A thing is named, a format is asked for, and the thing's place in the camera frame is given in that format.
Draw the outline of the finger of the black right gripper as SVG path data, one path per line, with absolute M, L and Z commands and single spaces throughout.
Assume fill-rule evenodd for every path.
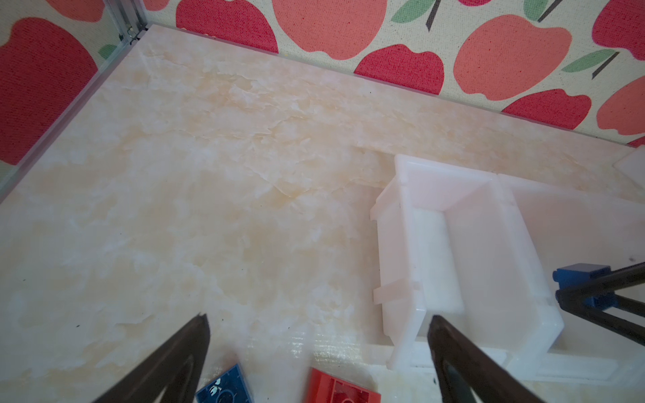
M 628 312 L 633 315 L 644 317 L 644 303 L 633 300 L 627 297 L 617 297 L 618 305 L 616 309 L 623 312 Z M 621 317 L 613 316 L 600 309 L 588 307 L 582 300 L 571 300 L 559 298 L 558 303 L 560 308 L 565 312 L 569 312 L 576 317 L 582 318 L 587 322 L 591 322 L 597 326 L 603 327 L 611 332 L 614 332 L 626 339 L 644 345 L 644 327 L 634 322 L 629 322 Z
M 582 285 L 556 291 L 556 299 L 584 300 L 588 297 L 615 292 L 644 283 L 644 263 L 611 270 L 610 275 L 592 280 Z

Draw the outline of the blue lego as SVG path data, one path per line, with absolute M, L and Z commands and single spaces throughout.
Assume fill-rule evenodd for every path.
M 559 290 L 569 287 L 578 286 L 592 280 L 611 274 L 609 265 L 593 264 L 574 264 L 554 270 L 552 273 L 553 280 L 558 284 Z M 615 292 L 588 297 L 584 300 L 587 307 L 592 307 L 605 311 L 611 307 L 617 306 Z
M 252 403 L 243 371 L 235 364 L 196 393 L 198 403 Z

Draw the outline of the left white plastic bin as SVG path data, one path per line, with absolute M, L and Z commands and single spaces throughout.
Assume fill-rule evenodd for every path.
M 373 292 L 392 370 L 426 367 L 440 315 L 519 379 L 531 379 L 564 322 L 517 202 L 494 173 L 400 154 L 371 208 L 380 283 Z

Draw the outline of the middle white plastic bin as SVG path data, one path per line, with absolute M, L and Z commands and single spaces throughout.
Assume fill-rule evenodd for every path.
M 502 175 L 562 331 L 530 377 L 644 386 L 644 206 Z

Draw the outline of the right white plastic bin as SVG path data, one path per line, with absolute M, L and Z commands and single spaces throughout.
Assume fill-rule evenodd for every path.
M 641 145 L 630 154 L 621 158 L 613 167 L 624 176 L 645 188 L 645 146 Z

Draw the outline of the red lego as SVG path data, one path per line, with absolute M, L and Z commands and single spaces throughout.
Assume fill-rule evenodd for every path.
M 304 403 L 381 403 L 381 394 L 312 369 Z

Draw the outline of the white plastic bin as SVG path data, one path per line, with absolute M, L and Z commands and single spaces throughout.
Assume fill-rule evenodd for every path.
M 644 386 L 644 206 L 502 175 L 562 331 L 530 377 Z
M 624 176 L 645 188 L 645 146 L 641 145 L 630 154 L 621 158 L 613 167 Z
M 494 173 L 400 154 L 371 208 L 380 283 L 373 292 L 392 370 L 426 367 L 440 315 L 519 379 L 531 379 L 564 322 L 517 202 Z

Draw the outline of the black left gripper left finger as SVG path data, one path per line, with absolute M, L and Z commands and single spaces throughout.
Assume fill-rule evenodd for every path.
M 208 316 L 193 317 L 96 401 L 192 402 L 210 339 Z

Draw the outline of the left aluminium corner post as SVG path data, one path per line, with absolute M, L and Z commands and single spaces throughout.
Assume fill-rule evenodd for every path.
M 132 44 L 148 30 L 149 24 L 142 0 L 104 0 L 103 2 L 119 30 L 122 41 Z

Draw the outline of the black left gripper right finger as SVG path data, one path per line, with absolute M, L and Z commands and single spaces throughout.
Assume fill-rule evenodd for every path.
M 433 316 L 427 339 L 444 402 L 541 401 L 444 317 Z

